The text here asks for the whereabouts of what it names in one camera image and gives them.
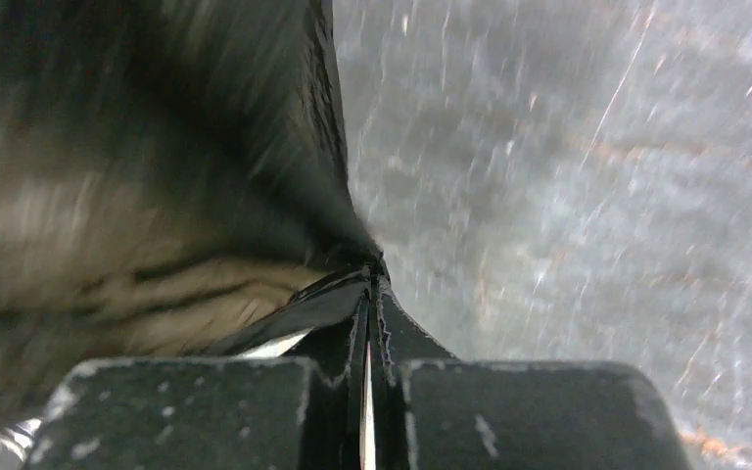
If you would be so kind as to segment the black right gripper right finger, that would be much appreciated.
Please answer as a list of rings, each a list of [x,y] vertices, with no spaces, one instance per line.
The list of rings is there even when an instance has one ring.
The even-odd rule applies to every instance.
[[[455,358],[400,307],[370,304],[379,469],[687,469],[661,395],[615,361]]]

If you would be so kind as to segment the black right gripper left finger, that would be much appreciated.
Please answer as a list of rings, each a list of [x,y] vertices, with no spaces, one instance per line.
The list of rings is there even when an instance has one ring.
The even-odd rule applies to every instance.
[[[274,358],[108,359],[57,388],[28,469],[357,469],[369,280],[337,275],[299,313],[335,313]]]

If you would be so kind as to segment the black plastic trash bag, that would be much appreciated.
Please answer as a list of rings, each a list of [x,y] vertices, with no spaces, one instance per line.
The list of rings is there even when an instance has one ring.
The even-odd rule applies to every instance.
[[[381,252],[329,1],[0,1],[0,427],[92,358],[238,353]]]

